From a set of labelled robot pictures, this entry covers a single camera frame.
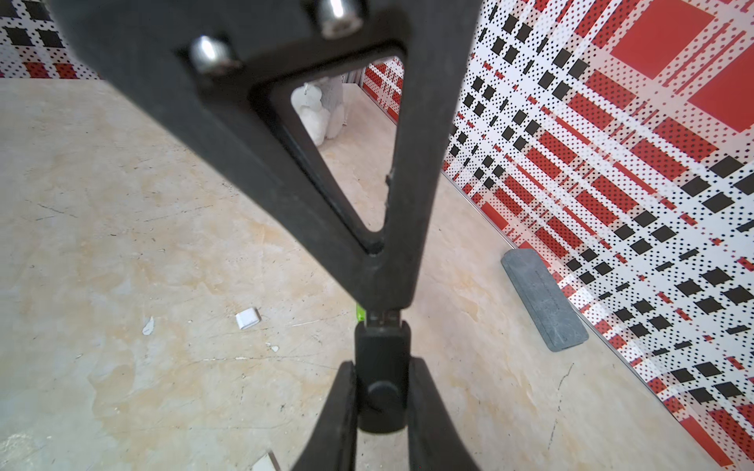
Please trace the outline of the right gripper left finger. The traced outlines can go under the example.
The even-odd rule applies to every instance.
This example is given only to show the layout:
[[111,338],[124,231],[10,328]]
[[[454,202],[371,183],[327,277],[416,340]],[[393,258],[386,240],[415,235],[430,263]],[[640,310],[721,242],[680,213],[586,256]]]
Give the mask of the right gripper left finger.
[[355,469],[358,417],[355,365],[343,362],[293,470]]

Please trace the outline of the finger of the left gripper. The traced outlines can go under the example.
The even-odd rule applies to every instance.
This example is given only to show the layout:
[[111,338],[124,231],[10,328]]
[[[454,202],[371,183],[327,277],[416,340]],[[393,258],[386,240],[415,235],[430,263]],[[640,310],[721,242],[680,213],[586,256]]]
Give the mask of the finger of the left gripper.
[[[317,1],[52,1],[82,62],[294,236],[363,307],[410,306],[481,5],[359,1],[344,37]],[[310,80],[396,56],[402,103],[371,231],[291,103]]]

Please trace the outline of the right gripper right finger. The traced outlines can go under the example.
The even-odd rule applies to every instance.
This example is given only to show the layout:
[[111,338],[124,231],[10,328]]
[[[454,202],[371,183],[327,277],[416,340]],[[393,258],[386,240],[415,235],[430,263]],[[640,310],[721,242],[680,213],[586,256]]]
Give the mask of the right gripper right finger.
[[479,470],[418,357],[408,367],[408,460],[410,470]]

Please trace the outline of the black usb drive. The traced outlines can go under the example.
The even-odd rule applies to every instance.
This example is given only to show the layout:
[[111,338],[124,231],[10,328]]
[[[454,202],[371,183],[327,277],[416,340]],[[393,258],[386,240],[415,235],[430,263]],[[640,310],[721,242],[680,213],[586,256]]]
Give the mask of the black usb drive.
[[412,332],[400,312],[369,311],[355,328],[357,426],[390,434],[406,426]]

